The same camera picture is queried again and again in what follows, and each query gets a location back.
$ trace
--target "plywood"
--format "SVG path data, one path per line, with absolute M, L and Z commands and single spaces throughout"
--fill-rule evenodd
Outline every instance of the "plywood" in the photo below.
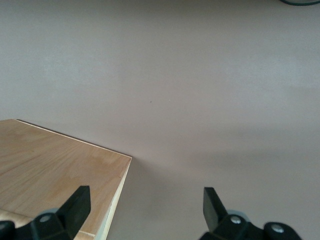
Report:
M 0 209 L 0 221 L 5 220 L 14 221 L 15 227 L 19 228 L 29 223 L 32 218 Z
M 89 185 L 91 213 L 81 232 L 103 239 L 131 159 L 25 122 L 0 121 L 0 209 L 34 218 Z

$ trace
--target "wooden board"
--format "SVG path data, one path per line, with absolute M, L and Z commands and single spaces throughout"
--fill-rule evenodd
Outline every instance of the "wooden board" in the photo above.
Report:
M 28 221 L 89 185 L 91 213 L 76 239 L 105 240 L 131 159 L 29 123 L 0 121 L 0 218 Z

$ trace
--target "screw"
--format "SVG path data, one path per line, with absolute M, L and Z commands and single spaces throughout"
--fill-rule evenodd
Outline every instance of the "screw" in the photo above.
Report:
M 44 223 L 44 222 L 48 221 L 50 218 L 51 218 L 50 215 L 44 215 L 43 217 L 40 218 L 39 221 L 40 221 L 41 223 Z
M 240 224 L 241 223 L 241 219 L 237 216 L 232 216 L 231 217 L 231 222 L 233 222 L 234 224 Z
M 273 231 L 279 233 L 279 234 L 282 234 L 285 230 L 278 224 L 272 224 L 271 225 L 271 228 Z

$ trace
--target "plywood edge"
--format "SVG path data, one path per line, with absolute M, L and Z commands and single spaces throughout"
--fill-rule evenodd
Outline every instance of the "plywood edge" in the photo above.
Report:
M 125 173 L 123 174 L 123 177 L 121 179 L 119 187 L 117 188 L 117 190 L 113 196 L 113 199 L 111 201 L 111 205 L 110 205 L 110 207 L 109 207 L 109 209 L 103 219 L 103 223 L 101 224 L 101 227 L 99 228 L 97 234 L 95 235 L 94 240 L 105 240 L 107 238 L 107 235 L 108 235 L 108 232 L 109 232 L 109 229 L 111 226 L 111 222 L 112 222 L 112 219 L 114 218 L 116 208 L 117 208 L 117 205 L 119 202 L 119 198 L 120 198 L 122 189 L 125 184 L 125 180 L 127 177 L 127 173 L 128 173 L 130 164 L 131 164 L 131 162 L 129 162 L 129 165 L 127 166 L 127 169 L 125 170 Z
M 13 221 L 16 228 L 28 224 L 31 220 L 31 217 L 0 209 L 0 221 Z
M 84 140 L 81 140 L 81 139 L 78 139 L 78 138 L 75 138 L 75 137 L 72 137 L 72 136 L 69 136 L 69 135 L 65 135 L 65 134 L 62 134 L 62 133 L 60 133 L 60 132 L 53 131 L 53 130 L 51 130 L 51 129 L 48 129 L 48 128 L 45 128 L 45 127 L 42 127 L 42 126 L 35 125 L 35 124 L 30 123 L 30 122 L 21 120 L 21 119 L 12 119 L 12 120 L 18 121 L 18 122 L 23 123 L 23 124 L 30 125 L 30 126 L 32 126 L 32 127 L 38 128 L 38 129 L 42 129 L 42 130 L 48 131 L 48 132 L 50 132 L 50 133 L 58 134 L 58 135 L 61 135 L 61 136 L 63 136 L 63 137 L 66 137 L 66 138 L 69 138 L 69 139 L 72 139 L 72 140 L 76 140 L 76 141 L 81 142 L 81 143 L 84 143 L 84 144 L 88 144 L 88 145 L 91 145 L 91 146 L 94 146 L 94 147 L 97 147 L 97 148 L 100 148 L 100 149 L 108 150 L 108 151 L 110 151 L 110 152 L 113 152 L 113 153 L 116 153 L 116 154 L 120 154 L 120 155 L 122 155 L 122 156 L 124 156 L 124 157 L 127 157 L 127 158 L 132 159 L 131 156 L 126 155 L 126 154 L 123 154 L 123 153 L 120 153 L 120 152 L 118 152 L 118 151 L 114 151 L 114 150 L 111 150 L 111 149 L 106 148 L 106 147 L 103 147 L 103 146 L 99 146 L 99 145 L 96 145 L 96 144 L 93 144 L 93 143 L 90 143 L 90 142 L 87 142 L 87 141 L 84 141 Z
M 23 216 L 14 212 L 6 211 L 0 209 L 0 221 L 13 221 L 15 224 L 15 228 L 20 228 L 24 225 L 30 223 L 33 219 L 28 216 Z M 78 234 L 75 236 L 75 240 L 93 240 L 95 237 L 94 234 L 79 231 Z
M 85 231 L 79 231 L 78 234 L 75 236 L 74 240 L 93 240 L 94 238 L 94 234 Z

